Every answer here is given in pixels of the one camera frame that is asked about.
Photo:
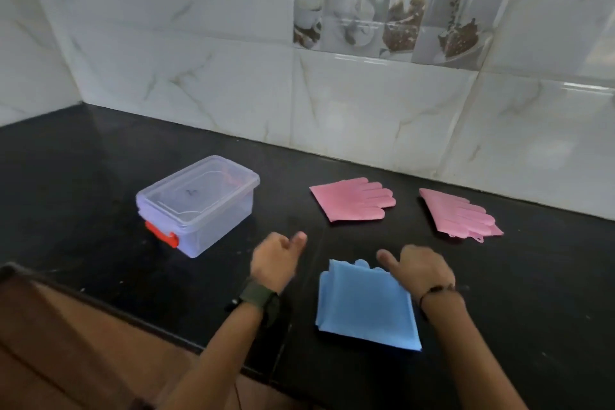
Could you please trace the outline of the person's left forearm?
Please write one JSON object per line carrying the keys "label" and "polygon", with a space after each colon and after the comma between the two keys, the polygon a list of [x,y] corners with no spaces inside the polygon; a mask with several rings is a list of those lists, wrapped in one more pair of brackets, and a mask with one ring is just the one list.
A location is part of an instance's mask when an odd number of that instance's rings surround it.
{"label": "person's left forearm", "polygon": [[240,304],[158,410],[224,410],[263,317],[261,308]]}

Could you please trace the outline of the person's right hand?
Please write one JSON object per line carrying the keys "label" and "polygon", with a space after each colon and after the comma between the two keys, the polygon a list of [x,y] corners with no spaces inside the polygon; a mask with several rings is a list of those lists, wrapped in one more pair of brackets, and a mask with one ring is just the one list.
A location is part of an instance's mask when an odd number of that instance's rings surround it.
{"label": "person's right hand", "polygon": [[416,304],[426,295],[456,290],[456,278],[442,255],[426,246],[406,244],[401,249],[400,267],[393,278],[407,290]]}

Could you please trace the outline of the pink silicone glove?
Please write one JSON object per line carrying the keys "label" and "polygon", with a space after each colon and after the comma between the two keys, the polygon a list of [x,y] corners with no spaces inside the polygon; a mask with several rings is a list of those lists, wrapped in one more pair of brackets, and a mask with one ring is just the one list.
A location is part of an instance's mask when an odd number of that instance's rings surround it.
{"label": "pink silicone glove", "polygon": [[391,190],[365,177],[311,186],[310,191],[329,222],[381,220],[396,205]]}
{"label": "pink silicone glove", "polygon": [[453,238],[472,238],[483,243],[488,236],[502,236],[496,220],[485,208],[468,199],[436,190],[419,189],[439,232]]}

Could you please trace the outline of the green wrist watch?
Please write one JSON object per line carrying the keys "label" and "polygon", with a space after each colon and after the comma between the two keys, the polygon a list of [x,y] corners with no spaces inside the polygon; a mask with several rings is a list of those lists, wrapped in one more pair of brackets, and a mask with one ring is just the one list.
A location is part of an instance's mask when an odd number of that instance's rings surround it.
{"label": "green wrist watch", "polygon": [[281,299],[278,293],[252,278],[246,279],[240,294],[226,305],[225,312],[231,313],[243,303],[251,304],[262,310],[262,328],[271,327],[277,321],[281,311]]}

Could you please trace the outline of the clear plastic storage box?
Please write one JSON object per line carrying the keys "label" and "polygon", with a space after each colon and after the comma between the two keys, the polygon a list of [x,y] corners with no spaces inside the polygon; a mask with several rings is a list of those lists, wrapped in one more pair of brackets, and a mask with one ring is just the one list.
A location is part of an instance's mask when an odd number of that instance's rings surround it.
{"label": "clear plastic storage box", "polygon": [[258,174],[220,156],[206,157],[140,190],[140,217],[175,233],[177,250],[196,258],[252,213]]}

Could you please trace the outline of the person's left hand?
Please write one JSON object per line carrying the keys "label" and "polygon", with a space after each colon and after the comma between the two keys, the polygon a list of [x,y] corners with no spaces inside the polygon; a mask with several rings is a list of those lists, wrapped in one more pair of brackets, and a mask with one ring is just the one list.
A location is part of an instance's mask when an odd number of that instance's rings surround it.
{"label": "person's left hand", "polygon": [[253,251],[250,276],[263,286],[280,294],[295,276],[304,251],[287,251],[290,238],[272,232]]}

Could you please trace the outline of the orange box latch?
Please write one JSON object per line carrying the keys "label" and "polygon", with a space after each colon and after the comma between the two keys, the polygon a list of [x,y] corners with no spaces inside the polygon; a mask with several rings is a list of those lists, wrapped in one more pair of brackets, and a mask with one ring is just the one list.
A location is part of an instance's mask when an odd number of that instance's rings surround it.
{"label": "orange box latch", "polygon": [[144,225],[147,230],[149,230],[153,235],[155,235],[155,237],[157,237],[157,239],[168,244],[171,248],[177,249],[179,247],[180,239],[175,233],[166,233],[147,220],[144,221]]}

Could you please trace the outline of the blue silicone glove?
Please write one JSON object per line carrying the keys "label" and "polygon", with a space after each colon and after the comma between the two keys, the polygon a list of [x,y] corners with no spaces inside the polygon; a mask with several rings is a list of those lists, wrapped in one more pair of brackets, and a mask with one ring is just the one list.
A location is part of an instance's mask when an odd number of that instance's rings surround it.
{"label": "blue silicone glove", "polygon": [[380,267],[331,259],[320,274],[315,325],[319,331],[420,352],[410,294]]}

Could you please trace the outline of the person's right forearm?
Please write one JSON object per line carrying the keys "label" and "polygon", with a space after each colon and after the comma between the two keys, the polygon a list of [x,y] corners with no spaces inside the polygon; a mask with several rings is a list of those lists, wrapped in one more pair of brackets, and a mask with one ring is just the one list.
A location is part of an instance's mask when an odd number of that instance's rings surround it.
{"label": "person's right forearm", "polygon": [[463,410],[528,410],[458,292],[428,292],[421,310],[443,349]]}

